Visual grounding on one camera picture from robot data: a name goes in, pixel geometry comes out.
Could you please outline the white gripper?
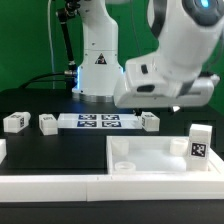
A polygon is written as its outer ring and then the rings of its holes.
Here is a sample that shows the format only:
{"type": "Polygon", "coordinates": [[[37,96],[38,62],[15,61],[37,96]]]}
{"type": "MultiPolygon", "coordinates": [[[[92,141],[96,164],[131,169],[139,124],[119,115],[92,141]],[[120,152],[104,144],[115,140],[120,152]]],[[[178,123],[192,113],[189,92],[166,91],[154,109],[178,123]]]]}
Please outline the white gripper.
{"type": "Polygon", "coordinates": [[[200,107],[206,105],[220,81],[213,74],[199,77],[188,91],[182,90],[178,82],[168,81],[157,75],[144,75],[135,80],[123,75],[114,89],[114,103],[118,108],[168,108],[200,107]]]}

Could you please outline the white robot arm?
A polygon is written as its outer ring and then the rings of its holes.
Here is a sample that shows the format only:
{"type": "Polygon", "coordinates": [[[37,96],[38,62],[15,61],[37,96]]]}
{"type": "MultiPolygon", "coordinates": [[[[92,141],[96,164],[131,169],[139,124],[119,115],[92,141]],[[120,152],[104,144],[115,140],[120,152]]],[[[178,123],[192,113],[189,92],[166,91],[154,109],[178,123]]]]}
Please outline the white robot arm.
{"type": "Polygon", "coordinates": [[[224,0],[149,0],[147,20],[159,46],[120,66],[118,26],[106,5],[126,1],[80,1],[84,58],[73,94],[119,108],[207,104],[219,77],[200,73],[224,30],[224,0]]]}

